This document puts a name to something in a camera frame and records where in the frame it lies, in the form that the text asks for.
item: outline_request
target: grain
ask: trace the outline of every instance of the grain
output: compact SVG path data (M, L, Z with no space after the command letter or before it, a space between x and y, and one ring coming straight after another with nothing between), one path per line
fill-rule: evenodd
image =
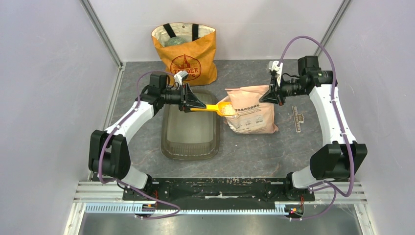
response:
M231 104L227 104L221 108L221 113L224 115L237 115L235 109Z

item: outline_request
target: brown paper bag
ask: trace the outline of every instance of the brown paper bag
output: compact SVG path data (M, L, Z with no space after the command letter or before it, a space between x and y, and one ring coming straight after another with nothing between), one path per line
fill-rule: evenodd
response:
M164 47L175 36L185 39L186 43ZM187 71L189 76L185 82L191 86L207 85L216 81L218 71L213 63L216 53L214 28L193 23L169 23L155 28L151 32L151 38L168 72L175 74Z
M226 89L228 96L222 101L230 101L238 113L225 117L231 130L240 134L270 134L278 130L274 124L274 104L259 102L268 88L265 85Z

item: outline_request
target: black strap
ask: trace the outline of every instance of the black strap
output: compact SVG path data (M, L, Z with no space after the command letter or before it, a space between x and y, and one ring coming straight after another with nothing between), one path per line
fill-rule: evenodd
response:
M164 24L163 27L166 30L166 32L168 33L168 35L170 36L170 38L174 38L176 36L176 34L174 33L174 31L171 28L169 23Z
M194 23L192 25L192 41L199 39L199 25Z

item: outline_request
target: tote bag logo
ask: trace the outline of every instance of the tote bag logo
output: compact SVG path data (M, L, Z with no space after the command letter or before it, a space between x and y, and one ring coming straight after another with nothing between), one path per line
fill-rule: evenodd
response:
M188 55L179 55L171 62L170 71L173 74L176 74L179 71L186 71L189 74L186 81L191 81L200 76L202 67L197 59Z

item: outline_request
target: white wall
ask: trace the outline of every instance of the white wall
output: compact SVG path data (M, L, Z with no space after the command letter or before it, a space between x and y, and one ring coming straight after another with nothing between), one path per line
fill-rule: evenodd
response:
M415 1L353 1L327 47L347 122L368 147L358 179L380 235L414 234L414 10Z
M117 69L77 0L0 4L0 234L62 234Z
M341 0L91 0L123 61L159 61L150 33L162 24L192 22L217 30L216 59L275 59L294 37L320 40ZM299 41L287 59L313 54Z

